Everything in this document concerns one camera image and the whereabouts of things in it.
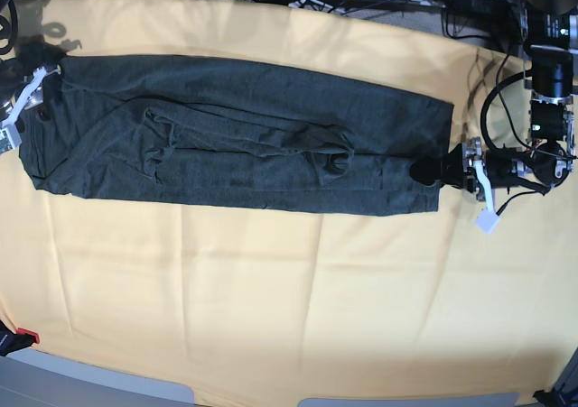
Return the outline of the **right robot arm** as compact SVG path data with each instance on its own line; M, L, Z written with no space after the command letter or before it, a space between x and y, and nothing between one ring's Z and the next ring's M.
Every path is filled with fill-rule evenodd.
M50 97L49 84L61 74L52 50L39 44L17 51L19 16L15 0L1 0L1 153L14 151L23 142L21 116L42 109Z

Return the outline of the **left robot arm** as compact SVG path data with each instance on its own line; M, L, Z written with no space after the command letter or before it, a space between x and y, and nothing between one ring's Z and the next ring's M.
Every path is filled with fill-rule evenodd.
M497 189L545 195L560 186L577 159L574 141L573 82L577 56L577 0L520 0L519 45L525 65L505 79L495 78L480 111L479 137L457 145L441 158L425 157L410 169L413 180L465 190L484 202L476 225L491 233L505 210L495 205ZM488 129L489 107L504 88L523 82L529 90L529 130L516 148L499 148Z

